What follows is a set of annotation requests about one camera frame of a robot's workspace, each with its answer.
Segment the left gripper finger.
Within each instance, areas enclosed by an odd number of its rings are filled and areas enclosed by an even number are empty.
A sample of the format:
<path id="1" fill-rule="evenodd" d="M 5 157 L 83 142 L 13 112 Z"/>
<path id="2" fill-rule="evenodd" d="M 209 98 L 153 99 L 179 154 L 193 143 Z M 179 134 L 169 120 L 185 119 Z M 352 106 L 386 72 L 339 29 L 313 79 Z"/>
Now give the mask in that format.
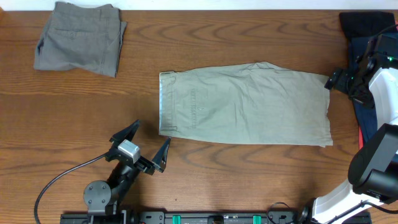
<path id="1" fill-rule="evenodd" d="M 168 137 L 157 154 L 152 159 L 155 170 L 163 173 L 167 165 L 167 156 L 172 138 Z"/>
<path id="2" fill-rule="evenodd" d="M 124 140 L 132 141 L 139 126 L 140 126 L 140 120 L 137 119 L 128 127 L 112 135 L 109 141 L 113 144 L 114 147 L 118 147 Z"/>

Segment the khaki green shorts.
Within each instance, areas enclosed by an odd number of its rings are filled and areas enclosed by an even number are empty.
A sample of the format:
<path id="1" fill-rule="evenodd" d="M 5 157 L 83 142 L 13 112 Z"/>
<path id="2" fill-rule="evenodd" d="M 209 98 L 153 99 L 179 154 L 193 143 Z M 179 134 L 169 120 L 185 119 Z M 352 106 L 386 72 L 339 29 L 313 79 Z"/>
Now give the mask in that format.
<path id="1" fill-rule="evenodd" d="M 330 146 L 327 77 L 268 62 L 159 75 L 159 133 L 225 144 Z"/>

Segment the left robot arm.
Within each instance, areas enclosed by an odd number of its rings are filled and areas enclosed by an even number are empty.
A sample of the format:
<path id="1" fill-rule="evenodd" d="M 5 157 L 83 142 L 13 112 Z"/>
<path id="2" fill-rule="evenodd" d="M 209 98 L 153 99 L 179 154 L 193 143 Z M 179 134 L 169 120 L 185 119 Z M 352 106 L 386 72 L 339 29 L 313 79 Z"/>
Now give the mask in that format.
<path id="1" fill-rule="evenodd" d="M 171 138 L 168 137 L 154 158 L 148 160 L 141 155 L 139 146 L 132 142 L 139 125 L 137 120 L 109 140 L 112 146 L 104 158 L 108 162 L 117 160 L 118 164 L 106 181 L 97 180 L 86 186 L 83 199 L 88 207 L 88 218 L 85 223 L 129 222 L 130 214 L 118 207 L 138 175 L 164 172 Z"/>

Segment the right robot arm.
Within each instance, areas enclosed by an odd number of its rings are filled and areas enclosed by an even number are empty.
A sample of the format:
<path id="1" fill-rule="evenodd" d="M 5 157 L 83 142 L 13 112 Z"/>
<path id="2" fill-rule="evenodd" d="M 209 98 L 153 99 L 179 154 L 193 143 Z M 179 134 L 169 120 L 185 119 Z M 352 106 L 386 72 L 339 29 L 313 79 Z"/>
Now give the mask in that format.
<path id="1" fill-rule="evenodd" d="M 377 131 L 353 157 L 347 180 L 307 204 L 296 223 L 370 223 L 367 208 L 397 200 L 397 54 L 364 54 L 345 92 L 375 107 Z"/>

